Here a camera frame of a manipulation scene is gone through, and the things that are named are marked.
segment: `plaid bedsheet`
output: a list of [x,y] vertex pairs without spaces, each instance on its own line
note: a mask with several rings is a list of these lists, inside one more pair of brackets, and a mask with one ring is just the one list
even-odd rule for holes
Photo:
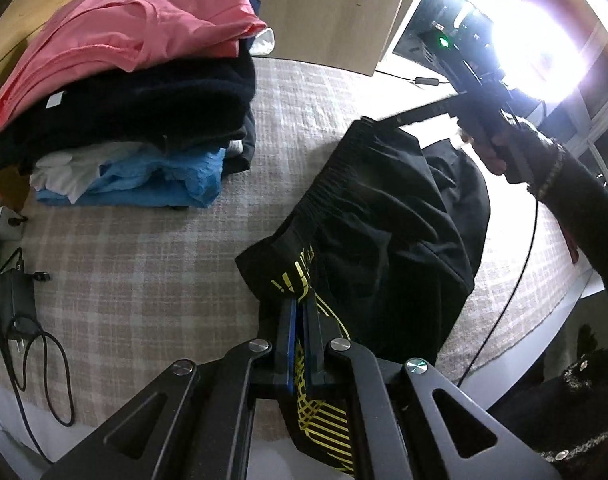
[[[277,59],[256,64],[253,167],[229,178],[209,209],[49,208],[29,201],[24,210],[30,218],[21,242],[27,270],[53,277],[36,284],[39,319],[68,353],[78,420],[85,424],[101,424],[174,360],[207,362],[252,338],[258,303],[237,272],[235,256],[274,232],[351,121],[441,97],[437,89],[381,74],[369,78]],[[457,126],[442,117],[409,130],[427,145],[452,136]],[[503,178],[485,175],[492,216],[476,290],[437,363],[449,378],[462,373],[497,319],[532,228],[534,199]],[[524,282],[478,366],[539,325],[577,276],[555,219],[542,207]],[[32,351],[24,398],[47,409],[40,349]],[[67,413],[57,357],[49,377],[53,403]],[[7,385],[1,358],[0,384]],[[261,403],[256,429],[263,438],[285,434],[273,404]]]

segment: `white tag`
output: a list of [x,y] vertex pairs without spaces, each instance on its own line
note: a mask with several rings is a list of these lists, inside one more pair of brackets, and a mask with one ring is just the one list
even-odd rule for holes
[[64,95],[64,91],[57,92],[56,94],[52,94],[48,98],[48,102],[46,103],[46,108],[52,108],[53,106],[60,105],[62,102],[62,95]]

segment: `bright light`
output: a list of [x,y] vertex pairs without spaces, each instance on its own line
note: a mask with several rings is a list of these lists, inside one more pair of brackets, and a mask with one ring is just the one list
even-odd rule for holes
[[460,10],[460,13],[457,15],[455,21],[453,22],[453,28],[460,28],[460,25],[464,21],[464,18],[466,18],[470,14],[470,11],[473,9],[475,9],[475,7],[471,2],[464,2],[462,5],[462,10]]
[[510,88],[560,102],[586,74],[567,33],[543,10],[523,4],[517,16],[495,23],[493,45]]

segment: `black sleeve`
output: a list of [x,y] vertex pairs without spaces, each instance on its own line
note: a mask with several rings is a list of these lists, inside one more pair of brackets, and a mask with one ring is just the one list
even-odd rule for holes
[[608,292],[608,190],[567,152],[543,203],[571,233]]

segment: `cable connector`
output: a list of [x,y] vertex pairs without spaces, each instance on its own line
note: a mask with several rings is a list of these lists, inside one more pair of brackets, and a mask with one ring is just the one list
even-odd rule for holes
[[10,227],[19,227],[24,222],[27,222],[28,219],[24,216],[23,218],[11,217],[8,218],[8,225]]
[[47,272],[33,272],[32,274],[33,280],[36,282],[49,282],[51,280],[50,274]]
[[25,268],[26,268],[26,263],[24,262],[23,254],[20,251],[20,255],[17,258],[17,270],[19,272],[23,272]]
[[441,81],[436,77],[416,77],[415,84],[416,85],[429,85],[429,86],[439,86]]

